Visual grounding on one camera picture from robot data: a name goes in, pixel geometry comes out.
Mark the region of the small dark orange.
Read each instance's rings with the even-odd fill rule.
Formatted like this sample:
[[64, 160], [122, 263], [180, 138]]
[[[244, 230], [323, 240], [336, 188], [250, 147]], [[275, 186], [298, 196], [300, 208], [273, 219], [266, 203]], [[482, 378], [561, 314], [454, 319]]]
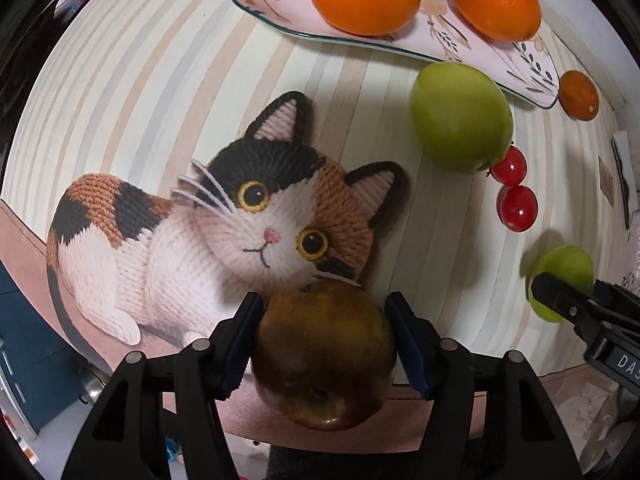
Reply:
[[568, 70], [560, 78], [560, 103], [574, 119], [590, 122], [598, 114], [599, 96], [591, 79], [578, 70]]

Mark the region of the floral oval ceramic plate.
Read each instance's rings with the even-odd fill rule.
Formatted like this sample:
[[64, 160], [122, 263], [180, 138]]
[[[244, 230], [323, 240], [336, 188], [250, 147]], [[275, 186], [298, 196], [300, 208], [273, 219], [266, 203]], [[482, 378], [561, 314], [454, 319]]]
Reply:
[[539, 38], [540, 18], [508, 18], [499, 35], [483, 34], [454, 0], [233, 0], [245, 12], [293, 36], [350, 42], [430, 61], [473, 66], [526, 101], [550, 108], [558, 72]]

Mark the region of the dark brown apple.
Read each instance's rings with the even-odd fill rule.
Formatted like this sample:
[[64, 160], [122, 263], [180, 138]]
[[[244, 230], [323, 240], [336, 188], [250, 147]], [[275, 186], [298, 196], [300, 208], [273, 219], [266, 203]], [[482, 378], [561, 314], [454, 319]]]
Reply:
[[352, 429], [376, 414], [397, 360], [390, 323], [362, 288], [321, 280], [277, 292], [257, 329], [258, 396], [311, 430]]

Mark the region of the red cherry tomato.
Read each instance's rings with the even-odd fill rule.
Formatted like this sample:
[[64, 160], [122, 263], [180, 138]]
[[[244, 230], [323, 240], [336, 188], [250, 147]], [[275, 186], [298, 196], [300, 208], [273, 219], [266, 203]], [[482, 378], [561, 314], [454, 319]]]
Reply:
[[490, 168], [490, 174], [504, 186], [520, 185], [527, 174], [527, 162], [523, 153], [511, 145], [501, 162]]
[[499, 219], [510, 231], [525, 232], [536, 222], [538, 200], [527, 186], [504, 186], [498, 194], [497, 211]]

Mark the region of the green apple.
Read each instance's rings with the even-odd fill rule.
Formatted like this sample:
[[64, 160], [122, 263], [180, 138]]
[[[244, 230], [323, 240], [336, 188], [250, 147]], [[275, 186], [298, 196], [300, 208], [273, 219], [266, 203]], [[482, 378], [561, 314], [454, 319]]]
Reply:
[[545, 307], [532, 295], [530, 284], [538, 274], [550, 273], [555, 278], [590, 294], [596, 278], [594, 265], [588, 252], [574, 245], [561, 245], [548, 250], [540, 256], [530, 268], [525, 282], [526, 299], [538, 318], [550, 323], [561, 323], [562, 316]]
[[472, 66], [425, 66], [409, 106], [425, 154], [442, 169], [476, 174], [501, 162], [511, 145], [514, 125], [506, 96]]

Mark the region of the striped cat print table mat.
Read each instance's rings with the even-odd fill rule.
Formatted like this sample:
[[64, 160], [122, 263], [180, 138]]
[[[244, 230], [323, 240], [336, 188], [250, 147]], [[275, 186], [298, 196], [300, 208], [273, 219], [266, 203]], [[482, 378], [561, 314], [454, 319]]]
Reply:
[[508, 231], [484, 174], [436, 166], [414, 135], [421, 65], [284, 36], [233, 0], [1, 0], [1, 253], [47, 326], [114, 370], [173, 352], [249, 290], [351, 278], [402, 292], [470, 350], [521, 350], [564, 420], [610, 384], [525, 298], [536, 259], [582, 248], [626, 266], [605, 107], [591, 124], [511, 100], [540, 207]]

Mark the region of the blue kitchen cabinet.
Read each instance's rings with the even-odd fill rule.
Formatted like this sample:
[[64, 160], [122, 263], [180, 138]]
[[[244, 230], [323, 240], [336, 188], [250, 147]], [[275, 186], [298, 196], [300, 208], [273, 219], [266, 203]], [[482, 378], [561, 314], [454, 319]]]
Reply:
[[1, 369], [35, 432], [78, 400], [76, 353], [1, 271]]

